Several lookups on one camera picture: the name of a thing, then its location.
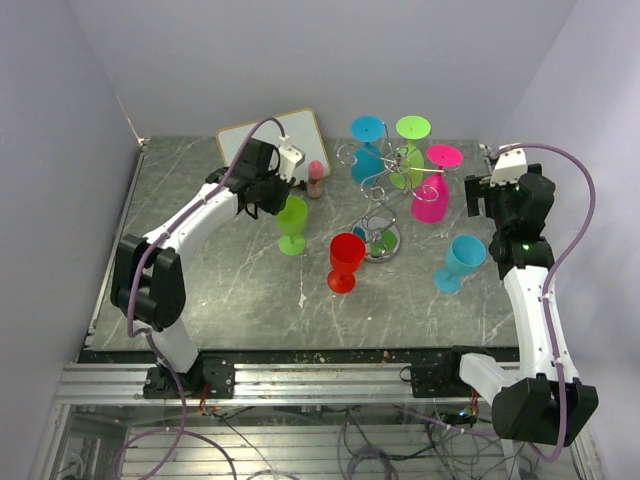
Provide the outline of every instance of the marble tabletop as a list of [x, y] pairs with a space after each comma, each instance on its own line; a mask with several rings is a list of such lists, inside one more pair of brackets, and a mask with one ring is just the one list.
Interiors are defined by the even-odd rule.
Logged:
[[[363, 263], [350, 294], [329, 290], [329, 242], [348, 231], [368, 207], [349, 167], [335, 159], [340, 143], [325, 140], [332, 173], [325, 179], [324, 195], [312, 200], [294, 190], [309, 206], [303, 254], [280, 253], [280, 233], [270, 215], [256, 221], [240, 214], [219, 228], [186, 267], [183, 318], [196, 344], [209, 349], [516, 345], [513, 313], [490, 258], [465, 278], [457, 294], [439, 293], [431, 279], [444, 265], [456, 235], [474, 234], [485, 245], [491, 239], [492, 221], [468, 218], [466, 212], [464, 177], [486, 173], [474, 142], [448, 142], [463, 152], [465, 163], [447, 173], [451, 200], [445, 219], [422, 224], [410, 214], [410, 199], [404, 199], [397, 207], [403, 242], [397, 257], [384, 264]], [[220, 166], [214, 138], [152, 138], [124, 232], [144, 235], [163, 223]], [[107, 293], [92, 348], [145, 347], [144, 339], [127, 338], [125, 319]]]

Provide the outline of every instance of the cable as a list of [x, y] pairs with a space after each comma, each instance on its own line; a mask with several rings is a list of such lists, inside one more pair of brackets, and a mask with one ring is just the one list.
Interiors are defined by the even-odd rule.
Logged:
[[[365, 435], [364, 431], [362, 430], [362, 427], [360, 427], [360, 424], [358, 423], [358, 421], [349, 414], [349, 419], [353, 422], [353, 424], [355, 425], [355, 427], [358, 429], [358, 431], [360, 432], [360, 435], [362, 436], [362, 438], [364, 439], [364, 441], [367, 443], [367, 445], [374, 446], [369, 439], [367, 438], [367, 436]], [[351, 454], [351, 456], [354, 456], [355, 453], [353, 453], [351, 451], [351, 449], [349, 448], [349, 445], [347, 445], [347, 429], [344, 429], [343, 435], [342, 435], [342, 441], [344, 443], [345, 448], [347, 449], [347, 451], [349, 452], [349, 454]], [[394, 462], [404, 462], [406, 460], [412, 460], [414, 458], [428, 458], [428, 455], [421, 455], [422, 453], [432, 450], [433, 447], [432, 446], [427, 446], [424, 448], [421, 448], [420, 450], [410, 454], [410, 455], [395, 455], [395, 454], [387, 454], [387, 456], [389, 457], [390, 460], [393, 460]]]
[[533, 443], [529, 443], [529, 446], [533, 449], [533, 451], [545, 462], [555, 462], [560, 454], [562, 453], [562, 449], [564, 448], [564, 441], [567, 435], [567, 415], [568, 415], [568, 405], [567, 405], [567, 391], [566, 391], [566, 381], [564, 378], [564, 368], [562, 367], [562, 357], [560, 355], [560, 346], [558, 345], [558, 338], [556, 336], [556, 329], [553, 325], [553, 319], [551, 318], [551, 307], [549, 305], [549, 288], [551, 286], [551, 281], [553, 280], [554, 275], [558, 271], [562, 262], [566, 260], [569, 254], [573, 251], [573, 249], [578, 245], [582, 237], [584, 236], [587, 228], [589, 228], [589, 224], [591, 223], [591, 219], [593, 218], [593, 213], [596, 208], [596, 187], [593, 183], [593, 178], [591, 178], [591, 174], [587, 167], [578, 160], [576, 157], [571, 155], [570, 153], [565, 152], [564, 150], [552, 147], [550, 145], [544, 145], [541, 143], [516, 143], [513, 145], [509, 145], [506, 147], [499, 148], [498, 150], [492, 152], [492, 156], [499, 158], [500, 155], [509, 152], [513, 149], [518, 148], [538, 148], [541, 150], [548, 150], [550, 152], [561, 155], [571, 161], [578, 169], [582, 172], [587, 181], [587, 186], [589, 187], [589, 209], [587, 211], [587, 215], [582, 223], [582, 227], [578, 231], [578, 234], [575, 236], [573, 241], [569, 244], [569, 246], [562, 252], [556, 263], [553, 264], [546, 278], [544, 279], [544, 283], [542, 285], [542, 308], [544, 311], [544, 318], [547, 323], [547, 330], [549, 331], [549, 338], [551, 340], [551, 350], [553, 352], [553, 357], [555, 361], [555, 367], [558, 374], [558, 396], [560, 397], [560, 425], [558, 427], [558, 440], [556, 442], [556, 446], [551, 452], [551, 455], [545, 455], [542, 451]]
[[[180, 442], [180, 438], [184, 434], [188, 434], [188, 435], [194, 436], [195, 438], [204, 439], [204, 441], [210, 443], [211, 445], [213, 445], [216, 448], [218, 448], [221, 452], [223, 452], [223, 454], [225, 455], [227, 460], [230, 462], [232, 470], [233, 470], [233, 476], [234, 476], [234, 478], [236, 478], [235, 468], [233, 467], [233, 462], [231, 462], [231, 458], [226, 454], [226, 452], [224, 452], [224, 450], [221, 449], [221, 447], [218, 446], [218, 444], [213, 442], [213, 440], [207, 439], [207, 437], [198, 436], [197, 434], [194, 434], [194, 433], [191, 433], [191, 432], [187, 432], [185, 430], [186, 421], [187, 421], [187, 401], [186, 401], [186, 396], [185, 396], [185, 393], [184, 393], [184, 388], [182, 387], [182, 382], [180, 381], [180, 377], [178, 376], [177, 372], [175, 371], [175, 369], [173, 368], [171, 363], [164, 357], [164, 355], [162, 355], [160, 350], [158, 350], [158, 347], [153, 342], [153, 338], [151, 336], [151, 329], [148, 328], [148, 327], [142, 327], [142, 328], [138, 328], [138, 329], [134, 330], [133, 322], [134, 322], [134, 319], [135, 319], [136, 297], [137, 297], [137, 294], [138, 294], [138, 288], [140, 287], [140, 279], [142, 278], [142, 272], [144, 271], [144, 267], [145, 267], [145, 265], [147, 263], [147, 260], [151, 256], [151, 254], [158, 247], [158, 245], [160, 245], [164, 240], [169, 238], [171, 236], [171, 234], [180, 225], [182, 225], [182, 223], [185, 222], [191, 216], [191, 214], [193, 212], [195, 212], [198, 208], [200, 208], [200, 206], [204, 202], [207, 202], [207, 201], [211, 200], [214, 196], [216, 196], [218, 193], [220, 193], [220, 191], [224, 188], [224, 185], [225, 185], [227, 179], [229, 178], [229, 176], [231, 176], [231, 174], [233, 173], [233, 171], [236, 168], [236, 165], [240, 161], [240, 156], [242, 154], [242, 151], [246, 147], [246, 145], [249, 142], [249, 140], [256, 133], [256, 131], [268, 121], [272, 121], [276, 125], [278, 125], [278, 127], [280, 128], [280, 132], [282, 133], [282, 136], [283, 137], [285, 136], [284, 127], [282, 126], [282, 123], [280, 123], [280, 121], [278, 119], [274, 118], [274, 117], [269, 117], [269, 118], [266, 118], [266, 119], [261, 120], [258, 123], [256, 123], [253, 126], [253, 128], [251, 128], [251, 130], [249, 131], [249, 133], [247, 134], [245, 139], [242, 141], [242, 143], [240, 144], [240, 147], [238, 148], [238, 151], [236, 152], [235, 156], [233, 157], [233, 160], [231, 161], [231, 164], [229, 165], [229, 168], [227, 168], [227, 171], [222, 176], [222, 178], [221, 178], [220, 182], [218, 183], [218, 185], [216, 185], [216, 187], [213, 190], [211, 190], [211, 192], [209, 192], [204, 198], [194, 202], [189, 208], [187, 208], [184, 211], [184, 213], [182, 213], [182, 215], [180, 215], [171, 225], [169, 225], [167, 227], [166, 231], [161, 233], [158, 236], [158, 238], [151, 245], [149, 245], [147, 247], [147, 249], [144, 251], [144, 253], [140, 257], [140, 261], [138, 262], [138, 265], [136, 266], [136, 270], [135, 270], [135, 273], [134, 273], [134, 276], [133, 276], [133, 281], [131, 282], [131, 294], [129, 296], [129, 304], [127, 305], [127, 335], [130, 338], [136, 337], [136, 336], [138, 336], [140, 334], [144, 334], [145, 335], [145, 337], [147, 339], [147, 343], [149, 344], [149, 347], [151, 348], [151, 350], [153, 351], [153, 353], [157, 357], [158, 362], [160, 362], [162, 365], [164, 365], [167, 368], [167, 370], [169, 370], [169, 373], [171, 374], [171, 377], [173, 378], [174, 382], [176, 383], [176, 387], [177, 387], [178, 393], [180, 395], [180, 401], [182, 403], [182, 417], [181, 417], [181, 420], [180, 420], [180, 427], [178, 429], [170, 429], [170, 431], [175, 431], [177, 433], [174, 442], [171, 444], [171, 446], [167, 450], [167, 453], [162, 458], [162, 460], [160, 460], [160, 462], [158, 462], [158, 464], [154, 468], [152, 468], [149, 473], [147, 473], [146, 475], [143, 475], [142, 477], [140, 477], [139, 480], [148, 480], [153, 475], [155, 475], [158, 472], [158, 470], [160, 470], [165, 463], [167, 463], [167, 461], [169, 460], [169, 458], [171, 457], [171, 455], [175, 451], [176, 447], [178, 446], [178, 443]], [[158, 430], [157, 429], [152, 429], [152, 430], [149, 430], [148, 432], [144, 432], [144, 433], [142, 433], [140, 435], [137, 435], [136, 437], [134, 437], [133, 440], [130, 440], [129, 442], [125, 443], [125, 445], [118, 451], [118, 453], [116, 454], [114, 463], [113, 463], [113, 472], [114, 472], [114, 478], [115, 479], [117, 479], [117, 480], [120, 479], [120, 476], [118, 475], [118, 466], [120, 465], [120, 461], [122, 459], [122, 456], [123, 456], [125, 450], [132, 443], [134, 443], [135, 441], [139, 440], [140, 438], [143, 438], [143, 437], [145, 437], [147, 435], [151, 435], [152, 434], [151, 432], [157, 433]]]
[[[508, 462], [509, 460], [512, 460], [514, 458], [516, 458], [518, 455], [520, 455], [522, 453], [522, 450], [524, 450], [524, 446], [526, 444], [523, 443], [522, 445], [520, 445], [520, 448], [518, 449], [518, 451], [516, 453], [514, 453], [513, 455], [511, 455], [510, 457], [505, 457], [504, 459], [502, 459], [501, 461], [499, 461], [498, 463], [496, 463], [493, 467], [491, 467], [489, 470], [487, 470], [486, 472], [484, 472], [482, 475], [480, 475], [476, 480], [482, 480], [484, 477], [487, 476], [487, 474], [498, 468], [500, 465], [502, 465], [505, 462]], [[511, 471], [509, 472], [509, 478], [511, 478], [511, 475], [513, 474], [513, 469], [516, 465], [516, 462], [513, 462], [513, 465], [511, 465]]]
[[229, 422], [227, 422], [227, 420], [219, 415], [216, 415], [215, 413], [213, 414], [213, 416], [215, 418], [217, 418], [218, 420], [220, 420], [222, 423], [224, 423], [227, 427], [229, 427], [231, 430], [233, 430], [233, 432], [238, 435], [240, 438], [242, 438], [242, 440], [244, 440], [247, 445], [249, 445], [251, 448], [253, 448], [258, 455], [260, 455], [260, 458], [262, 459], [262, 461], [264, 463], [267, 464], [267, 466], [269, 467], [268, 470], [262, 470], [263, 472], [269, 471], [271, 472], [271, 474], [273, 475], [273, 480], [277, 480], [276, 475], [279, 474], [277, 470], [274, 470], [273, 465], [271, 465], [271, 463], [269, 463], [269, 460], [267, 460], [265, 458], [264, 455], [262, 455], [262, 452], [260, 451], [260, 449], [258, 449], [258, 447], [256, 447], [253, 443], [251, 443], [249, 441], [249, 439], [247, 437], [245, 437], [243, 434], [241, 434], [236, 428], [234, 428]]
[[431, 447], [433, 448], [433, 451], [435, 452], [435, 454], [438, 457], [438, 460], [440, 460], [440, 463], [442, 463], [442, 465], [444, 465], [444, 468], [447, 469], [447, 471], [449, 472], [449, 475], [451, 475], [451, 480], [456, 480], [456, 474], [451, 470], [451, 465], [449, 465], [449, 462], [447, 462], [444, 457], [442, 456], [442, 454], [438, 451], [436, 442], [433, 440], [433, 434], [431, 432], [431, 429], [434, 428], [435, 426], [432, 425], [427, 425], [427, 437], [429, 438], [429, 443], [431, 444]]
[[571, 453], [571, 463], [573, 464], [573, 469], [576, 472], [578, 480], [584, 480], [584, 478], [582, 478], [582, 475], [580, 474], [580, 469], [578, 468], [578, 462], [576, 462], [576, 456], [573, 454], [573, 449], [570, 448], [569, 453]]
[[353, 475], [356, 473], [356, 468], [358, 468], [358, 465], [360, 465], [363, 460], [379, 460], [384, 467], [385, 480], [391, 480], [392, 478], [399, 480], [398, 471], [393, 465], [391, 465], [389, 455], [375, 445], [365, 445], [360, 448], [353, 457], [351, 457], [349, 465], [347, 466], [348, 479], [353, 478]]
[[251, 475], [249, 475], [247, 477], [247, 480], [253, 480], [254, 478], [259, 477], [261, 475], [279, 475], [281, 477], [290, 478], [291, 480], [300, 480], [298, 477], [296, 477], [295, 475], [292, 475], [291, 473], [280, 472], [278, 470], [260, 470], [259, 472], [252, 473]]
[[71, 452], [69, 457], [75, 457], [80, 461], [80, 478], [84, 477], [85, 470], [84, 470], [84, 460], [82, 459], [82, 457], [77, 452]]
[[425, 420], [429, 423], [433, 423], [440, 427], [445, 428], [446, 430], [453, 430], [454, 432], [465, 434], [465, 435], [477, 435], [478, 437], [497, 437], [495, 432], [483, 431], [483, 430], [474, 430], [472, 428], [460, 428], [454, 425], [450, 425], [448, 423], [443, 422], [439, 418], [428, 417], [426, 415], [422, 415], [421, 413], [416, 412], [411, 408], [403, 408], [396, 407], [400, 412], [405, 413], [407, 415], [411, 415], [413, 417], [419, 418], [420, 420]]
[[60, 470], [58, 473], [56, 473], [56, 476], [58, 475], [62, 475], [64, 472], [66, 472], [67, 470], [69, 470], [70, 468], [73, 468], [77, 465], [76, 462], [71, 462], [69, 463], [66, 467], [64, 467], [62, 470]]

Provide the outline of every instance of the wire stand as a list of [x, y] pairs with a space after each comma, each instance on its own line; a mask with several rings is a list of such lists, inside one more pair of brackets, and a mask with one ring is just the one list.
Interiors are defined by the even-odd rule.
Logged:
[[[389, 136], [387, 124], [384, 124], [384, 137], [381, 140], [380, 152], [382, 155], [375, 157], [383, 162], [384, 168], [381, 172], [366, 177], [360, 182], [360, 193], [374, 203], [374, 205], [360, 218], [358, 218], [351, 230], [359, 235], [367, 246], [367, 254], [365, 261], [371, 263], [384, 263], [393, 259], [400, 251], [401, 238], [400, 231], [396, 225], [397, 213], [395, 206], [402, 202], [405, 198], [413, 196], [422, 202], [434, 202], [438, 199], [438, 192], [427, 185], [426, 187], [412, 187], [412, 179], [409, 172], [431, 172], [439, 173], [444, 170], [420, 168], [411, 166], [408, 158], [414, 152], [422, 149], [428, 137], [421, 139], [413, 148], [406, 145], [394, 148]], [[345, 143], [336, 151], [338, 161], [348, 167], [353, 167], [358, 163], [356, 152], [361, 150], [362, 146], [355, 143]], [[402, 178], [402, 188], [395, 188], [391, 193], [387, 192], [380, 183], [384, 178], [392, 174], [397, 174]], [[433, 192], [419, 192], [418, 189], [429, 190]]]

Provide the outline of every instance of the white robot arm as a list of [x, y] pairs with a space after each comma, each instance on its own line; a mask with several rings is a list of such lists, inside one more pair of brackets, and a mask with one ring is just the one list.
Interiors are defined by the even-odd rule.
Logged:
[[[197, 195], [163, 225], [142, 238], [127, 235], [118, 244], [111, 302], [126, 315], [142, 252], [158, 242], [145, 265], [153, 270], [142, 275], [136, 292], [134, 318], [138, 326], [151, 327], [155, 346], [184, 380], [185, 390], [200, 387], [202, 365], [181, 317], [186, 301], [182, 271], [206, 239], [240, 212], [257, 219], [258, 209], [275, 215], [284, 208], [295, 183], [293, 171], [304, 162], [305, 154], [292, 146], [288, 137], [280, 140], [277, 148], [249, 140], [235, 170], [215, 196], [210, 194], [227, 168], [210, 175]], [[183, 221], [176, 222], [188, 212]], [[179, 226], [168, 235], [170, 226], [176, 223]]]
[[[555, 185], [542, 176], [540, 165], [527, 165], [521, 148], [490, 162], [494, 167], [491, 175], [465, 179], [467, 208], [469, 216], [478, 215], [478, 200], [484, 199], [486, 216], [496, 225], [489, 253], [498, 264], [513, 308], [520, 369], [517, 373], [504, 370], [493, 357], [470, 351], [460, 357], [459, 378], [491, 405], [493, 424], [501, 438], [550, 445], [556, 444], [562, 423], [559, 385], [564, 383], [568, 404], [564, 444], [570, 445], [595, 411], [598, 396], [594, 387], [580, 382], [569, 355], [553, 278], [546, 293], [543, 291], [555, 262], [541, 236]], [[548, 301], [554, 338], [543, 300]], [[558, 365], [564, 374], [561, 381]]]

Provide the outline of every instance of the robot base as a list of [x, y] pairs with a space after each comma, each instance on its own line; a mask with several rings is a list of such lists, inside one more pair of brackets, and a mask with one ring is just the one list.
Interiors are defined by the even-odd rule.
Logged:
[[[208, 398], [233, 398], [235, 369], [221, 358], [199, 356], [187, 373], [178, 376], [188, 397], [202, 396], [204, 386], [208, 385]], [[142, 396], [148, 400], [180, 398], [171, 373], [162, 365], [148, 370]]]

